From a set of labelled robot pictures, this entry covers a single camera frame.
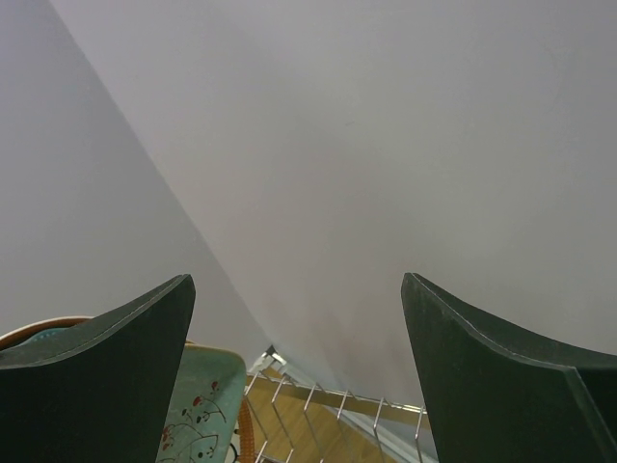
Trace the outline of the light blue divided tray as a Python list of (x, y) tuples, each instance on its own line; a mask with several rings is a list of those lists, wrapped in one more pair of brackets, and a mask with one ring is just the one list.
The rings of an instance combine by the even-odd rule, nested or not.
[(246, 378), (238, 354), (186, 343), (156, 460), (225, 461)]

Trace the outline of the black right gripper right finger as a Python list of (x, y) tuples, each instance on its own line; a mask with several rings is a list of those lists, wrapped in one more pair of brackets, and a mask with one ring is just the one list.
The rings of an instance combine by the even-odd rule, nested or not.
[(615, 461), (615, 356), (531, 332), (417, 273), (401, 299), (440, 461)]

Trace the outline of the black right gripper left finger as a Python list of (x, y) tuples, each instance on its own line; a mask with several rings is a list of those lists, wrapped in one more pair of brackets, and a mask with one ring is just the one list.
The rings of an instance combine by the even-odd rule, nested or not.
[(1, 352), (4, 462), (153, 462), (196, 290), (178, 275), (137, 299)]

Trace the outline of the teal scalloped plate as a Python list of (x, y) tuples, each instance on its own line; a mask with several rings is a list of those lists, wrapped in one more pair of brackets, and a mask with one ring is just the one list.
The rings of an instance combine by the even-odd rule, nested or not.
[(65, 332), (66, 330), (67, 330), (67, 327), (49, 328), (49, 329), (42, 330), (42, 331), (39, 331), (38, 333), (35, 333), (33, 336), (31, 336), (30, 338), (22, 342), (21, 345), (31, 344), (31, 343), (34, 343), (40, 340), (46, 340), (58, 334), (61, 334)]

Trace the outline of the brown rim floral plate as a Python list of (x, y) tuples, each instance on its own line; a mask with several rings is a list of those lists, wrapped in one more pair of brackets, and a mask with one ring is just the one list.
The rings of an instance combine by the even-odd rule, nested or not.
[(207, 437), (207, 449), (191, 455), (193, 462), (252, 462), (255, 433), (245, 387), (247, 368), (229, 350), (187, 342), (188, 389), (186, 415)]

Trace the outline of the large floral ceramic plate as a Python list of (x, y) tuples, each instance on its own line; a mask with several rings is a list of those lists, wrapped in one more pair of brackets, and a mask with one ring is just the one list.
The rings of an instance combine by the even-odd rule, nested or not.
[(6, 350), (21, 345), (22, 342), (39, 331), (49, 328), (71, 328), (77, 324), (90, 320), (90, 316), (63, 316), (38, 321), (1, 336), (1, 349)]

